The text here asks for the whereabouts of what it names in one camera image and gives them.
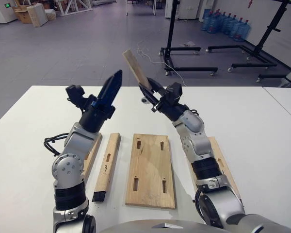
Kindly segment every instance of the rectangular slot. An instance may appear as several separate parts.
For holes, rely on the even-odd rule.
[[[110,160],[110,156],[111,156],[111,154],[109,153],[108,155],[107,155],[107,162]]]
[[[141,141],[137,141],[137,149],[140,149]]]
[[[166,180],[163,180],[162,184],[163,184],[163,193],[167,193]]]
[[[133,188],[132,188],[133,191],[137,191],[138,190],[138,181],[139,181],[138,178],[134,178],[134,185],[133,185]]]
[[[224,168],[223,162],[222,162],[222,160],[221,160],[220,158],[218,159],[218,163],[219,163],[219,166],[220,166],[221,168]]]

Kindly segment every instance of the wheeled base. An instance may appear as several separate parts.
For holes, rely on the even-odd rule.
[[[239,48],[242,49],[243,53],[248,53],[247,61],[251,60],[251,57],[257,58],[262,63],[232,63],[231,66],[227,69],[228,72],[232,72],[233,69],[238,67],[275,67],[277,64],[271,62],[267,58],[261,56],[259,53],[256,53],[249,49],[248,47],[244,45],[226,45],[226,46],[209,46],[206,49],[206,52],[212,52],[212,50],[219,50],[219,49],[233,49],[233,48]]]
[[[218,67],[174,67],[173,61],[170,57],[171,51],[194,51],[194,55],[198,55],[200,47],[175,47],[175,48],[161,48],[159,56],[163,56],[165,62],[165,75],[169,75],[170,71],[210,71],[210,75],[213,76]]]

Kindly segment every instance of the cardboard box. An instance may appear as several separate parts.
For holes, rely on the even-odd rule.
[[[35,27],[41,27],[48,21],[48,17],[45,13],[44,7],[40,3],[37,3],[34,6],[27,7],[27,11],[31,18],[32,24]]]
[[[22,23],[32,23],[30,16],[27,12],[28,6],[29,5],[19,5],[18,7],[12,7],[17,19],[20,20]]]

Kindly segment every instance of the wooden plank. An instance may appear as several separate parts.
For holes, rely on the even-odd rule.
[[[222,171],[222,173],[226,174],[232,188],[234,189],[236,195],[238,196],[239,199],[241,199],[241,196],[239,194],[239,191],[238,191],[238,188],[236,186],[236,183],[233,179],[233,176],[227,166],[227,163],[224,159],[224,156],[222,155],[222,152],[220,150],[220,147],[218,145],[218,142],[217,140],[215,140],[215,137],[209,137],[209,140],[211,142],[211,147],[212,147],[212,150],[213,150],[213,153],[214,153],[214,157],[215,159],[217,160],[218,164],[219,164],[219,167],[220,167],[220,170]],[[191,177],[192,177],[192,180],[193,180],[193,184],[194,184],[194,189],[195,191],[197,191],[197,186],[196,186],[196,175],[195,173],[193,172],[193,168],[191,166],[191,163],[188,161],[189,163],[189,167],[190,167],[190,172],[191,172]]]
[[[175,209],[168,136],[134,134],[125,204]]]
[[[105,200],[106,192],[109,191],[110,181],[112,180],[119,144],[120,134],[110,134],[105,156],[103,157],[100,173],[98,175],[93,201]]]
[[[135,75],[135,78],[138,81],[138,83],[141,83],[143,86],[151,90],[152,89],[151,84],[147,80],[146,75],[144,74],[143,70],[141,69],[132,52],[130,50],[127,50],[123,53],[123,56],[125,57],[125,60],[127,61],[130,70]]]
[[[85,184],[86,184],[87,179],[89,177],[89,173],[92,170],[92,167],[93,167],[93,164],[94,164],[94,160],[96,158],[96,155],[97,155],[97,152],[98,152],[98,148],[99,148],[100,143],[101,143],[101,139],[102,139],[102,135],[101,135],[101,133],[99,133],[97,141],[94,144],[91,152],[89,152],[88,156],[85,158],[84,169],[83,169],[83,175],[84,175]]]

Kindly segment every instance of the metal frame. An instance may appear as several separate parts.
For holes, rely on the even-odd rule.
[[[171,58],[171,51],[194,51],[194,54],[197,54],[200,51],[200,47],[171,47],[171,42],[173,38],[175,18],[177,5],[179,4],[178,0],[173,0],[173,6],[171,11],[170,26],[169,26],[169,35],[167,41],[167,47],[161,48],[159,56],[163,56],[165,62],[165,75],[169,75],[170,71],[210,71],[210,75],[214,75],[218,71],[218,67],[175,67]]]
[[[270,35],[270,33],[274,30],[276,32],[280,32],[281,30],[277,29],[277,25],[280,22],[283,14],[285,13],[285,11],[287,10],[286,6],[288,5],[289,0],[281,0],[281,5],[276,13],[276,15],[274,16],[272,22],[270,23],[269,26],[267,26],[267,30],[264,33],[262,39],[260,40],[260,42],[258,43],[258,45],[255,46],[255,48],[253,50],[251,50],[250,48],[244,46],[244,45],[227,45],[227,46],[209,46],[206,49],[206,52],[211,52],[212,50],[217,50],[217,49],[231,49],[231,48],[240,48],[242,50],[243,53],[248,53],[247,56],[247,61],[250,60],[251,57],[255,57],[257,58],[259,61],[261,61],[262,63],[232,63],[232,65],[227,69],[228,72],[231,72],[234,68],[238,68],[238,67],[265,67],[266,69],[268,67],[275,67],[277,66],[277,64],[271,62],[269,59],[263,57],[260,52],[262,51],[263,45],[265,43],[265,41],[267,40],[268,36]]]
[[[68,6],[67,6],[66,10],[64,11],[61,1],[62,0],[56,0],[56,2],[58,2],[58,6],[59,6],[59,9],[60,9],[60,12],[61,12],[61,16],[68,16],[68,15],[73,15],[73,14],[77,14],[77,13],[81,13],[81,12],[85,12],[85,11],[92,11],[93,10],[92,9],[92,5],[91,5],[89,0],[86,0],[87,5],[84,2],[82,2],[81,0],[69,0]],[[78,5],[77,5],[77,1],[79,3],[81,3],[81,5],[85,8],[85,10],[79,11],[79,8],[78,8]],[[76,9],[76,11],[68,13],[68,11],[69,11],[69,9],[70,9],[70,7],[72,5]]]

